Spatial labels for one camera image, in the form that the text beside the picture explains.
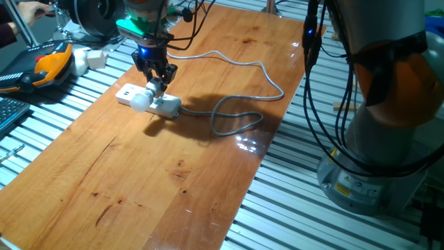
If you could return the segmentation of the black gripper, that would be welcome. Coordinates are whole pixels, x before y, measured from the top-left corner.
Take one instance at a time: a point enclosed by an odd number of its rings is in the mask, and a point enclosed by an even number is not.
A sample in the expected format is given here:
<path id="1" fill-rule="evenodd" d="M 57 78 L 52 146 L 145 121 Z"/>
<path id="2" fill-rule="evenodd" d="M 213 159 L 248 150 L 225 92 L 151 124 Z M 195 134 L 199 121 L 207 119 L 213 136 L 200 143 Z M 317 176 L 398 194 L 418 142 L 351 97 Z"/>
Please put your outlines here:
<path id="1" fill-rule="evenodd" d="M 177 65 L 168 63 L 166 52 L 166 47 L 143 47 L 138 45 L 137 49 L 131 54 L 137 70 L 144 75 L 146 82 L 149 82 L 153 77 L 152 69 L 160 70 L 161 91 L 163 92 L 176 77 L 178 70 Z"/>

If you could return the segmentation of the person's hand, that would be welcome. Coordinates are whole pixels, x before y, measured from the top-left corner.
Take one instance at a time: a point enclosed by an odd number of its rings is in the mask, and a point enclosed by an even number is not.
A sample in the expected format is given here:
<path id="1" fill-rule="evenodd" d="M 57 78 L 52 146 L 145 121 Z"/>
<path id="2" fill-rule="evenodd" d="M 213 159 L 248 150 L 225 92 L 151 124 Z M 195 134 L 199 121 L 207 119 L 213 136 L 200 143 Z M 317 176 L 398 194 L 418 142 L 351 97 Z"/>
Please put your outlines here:
<path id="1" fill-rule="evenodd" d="M 41 17 L 50 13 L 52 3 L 42 3 L 39 1 L 23 1 L 17 4 L 23 18 L 29 27 Z"/>

